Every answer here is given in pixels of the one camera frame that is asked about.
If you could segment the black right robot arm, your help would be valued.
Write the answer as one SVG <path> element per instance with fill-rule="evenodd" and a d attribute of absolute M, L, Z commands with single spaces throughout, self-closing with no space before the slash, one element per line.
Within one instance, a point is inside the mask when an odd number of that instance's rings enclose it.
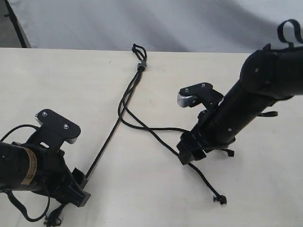
<path fill-rule="evenodd" d="M 225 95 L 206 82 L 180 89 L 179 106 L 202 104 L 205 110 L 192 130 L 181 135 L 179 160 L 186 165 L 205 158 L 212 150 L 228 148 L 266 108 L 302 93 L 302 47 L 277 50 L 269 45 L 245 60 L 238 81 Z"/>

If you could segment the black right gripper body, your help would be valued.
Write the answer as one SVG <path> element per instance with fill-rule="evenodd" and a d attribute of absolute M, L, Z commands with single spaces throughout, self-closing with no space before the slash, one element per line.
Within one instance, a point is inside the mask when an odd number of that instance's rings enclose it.
<path fill-rule="evenodd" d="M 182 133 L 180 136 L 180 141 L 177 144 L 177 146 L 184 146 L 184 147 L 193 147 L 196 150 L 202 149 L 206 154 L 213 151 L 213 150 L 220 150 L 223 152 L 226 152 L 229 157 L 234 157 L 234 151 L 231 149 L 228 149 L 229 144 L 215 144 L 211 143 L 208 140 L 205 140 L 205 136 L 200 132 L 200 126 L 199 123 L 202 122 L 202 120 L 205 120 L 208 116 L 208 111 L 203 110 L 198 115 L 198 122 L 193 127 L 191 131 L 186 131 Z"/>

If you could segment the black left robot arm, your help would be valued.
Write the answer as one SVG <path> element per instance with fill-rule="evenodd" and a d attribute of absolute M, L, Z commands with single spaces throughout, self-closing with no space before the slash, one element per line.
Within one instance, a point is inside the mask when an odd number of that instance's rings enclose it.
<path fill-rule="evenodd" d="M 12 191 L 31 191 L 56 199 L 62 204 L 83 207 L 91 197 L 84 191 L 81 171 L 71 171 L 61 145 L 64 140 L 42 129 L 25 143 L 0 144 L 0 187 Z"/>

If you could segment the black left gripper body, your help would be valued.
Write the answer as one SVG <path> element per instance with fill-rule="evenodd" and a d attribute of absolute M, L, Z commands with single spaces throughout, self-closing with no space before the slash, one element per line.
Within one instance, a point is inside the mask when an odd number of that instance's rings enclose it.
<path fill-rule="evenodd" d="M 77 138 L 77 127 L 40 127 L 25 143 L 13 142 L 13 145 L 35 153 L 38 167 L 35 180 L 44 179 L 50 197 L 60 203 L 78 203 L 76 171 L 69 170 L 63 157 L 64 151 L 61 150 L 65 141 L 72 144 Z"/>

